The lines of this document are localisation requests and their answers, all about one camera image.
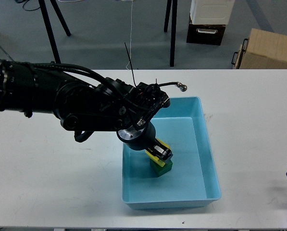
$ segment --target black metal stand leg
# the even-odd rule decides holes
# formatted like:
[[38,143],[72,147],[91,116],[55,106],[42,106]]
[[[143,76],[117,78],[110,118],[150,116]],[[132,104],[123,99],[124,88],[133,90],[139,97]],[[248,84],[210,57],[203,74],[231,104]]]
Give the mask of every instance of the black metal stand leg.
[[167,8],[166,8],[166,16],[164,18],[164,27],[163,31],[168,31],[168,25],[169,25],[169,17],[170,17],[170,10],[171,10],[172,0],[167,1]]
[[177,17],[177,0],[172,2],[172,24],[171,24],[171,48],[170,48],[170,66],[174,66],[175,58],[175,35],[176,35],[176,17]]
[[67,36],[71,36],[71,32],[70,32],[69,28],[67,27],[67,24],[66,24],[66,22],[65,22],[65,20],[63,18],[63,15],[62,15],[59,7],[58,7],[58,4],[57,4],[56,0],[50,0],[50,2],[52,4],[52,6],[53,6],[53,8],[54,8],[59,20],[60,20],[60,23],[63,26],[64,31],[66,32],[66,35]]
[[47,10],[46,10],[45,1],[44,0],[38,0],[38,2],[39,2],[39,6],[41,8],[42,15],[43,15],[43,19],[44,19],[45,27],[46,27],[46,30],[47,30],[49,42],[50,42],[50,45],[51,45],[53,57],[55,58],[55,62],[60,64],[61,60],[60,60],[59,52],[58,52],[58,49],[57,49],[55,37],[53,36],[52,28],[51,28],[51,25],[50,25],[50,20],[49,20],[48,13],[47,13]]

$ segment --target green block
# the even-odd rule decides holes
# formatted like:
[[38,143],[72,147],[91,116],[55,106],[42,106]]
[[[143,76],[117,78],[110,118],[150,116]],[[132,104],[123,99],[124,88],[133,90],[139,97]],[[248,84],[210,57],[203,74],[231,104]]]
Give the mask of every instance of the green block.
[[160,167],[158,164],[156,164],[154,161],[150,159],[150,166],[156,173],[157,177],[162,176],[163,174],[169,172],[172,169],[172,161],[169,161],[168,164],[165,164],[163,167]]

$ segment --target plastic tray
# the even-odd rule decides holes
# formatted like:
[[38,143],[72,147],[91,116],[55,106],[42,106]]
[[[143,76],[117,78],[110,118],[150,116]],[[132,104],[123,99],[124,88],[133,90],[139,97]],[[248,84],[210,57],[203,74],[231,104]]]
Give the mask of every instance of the plastic tray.
[[156,177],[145,151],[123,147],[122,200],[132,209],[203,207],[221,197],[198,97],[171,98],[152,119],[170,145],[172,170]]

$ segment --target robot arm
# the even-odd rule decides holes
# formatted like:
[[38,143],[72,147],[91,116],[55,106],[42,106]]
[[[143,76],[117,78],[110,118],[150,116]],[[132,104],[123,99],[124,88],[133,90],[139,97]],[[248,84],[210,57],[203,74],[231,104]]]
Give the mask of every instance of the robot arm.
[[[100,84],[93,86],[65,72],[93,78]],[[181,83],[169,84],[186,90]],[[33,112],[52,113],[64,129],[75,132],[78,142],[87,140],[94,131],[116,131],[130,148],[149,150],[166,162],[171,150],[155,139],[150,122],[161,108],[170,105],[160,86],[140,83],[133,87],[71,64],[0,60],[0,111],[15,110],[26,117]]]

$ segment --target white box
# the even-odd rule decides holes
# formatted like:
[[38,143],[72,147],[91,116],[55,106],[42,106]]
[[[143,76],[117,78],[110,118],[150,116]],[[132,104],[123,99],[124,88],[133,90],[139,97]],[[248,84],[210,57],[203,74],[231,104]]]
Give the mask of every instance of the white box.
[[227,25],[235,0],[192,0],[190,18],[194,25]]

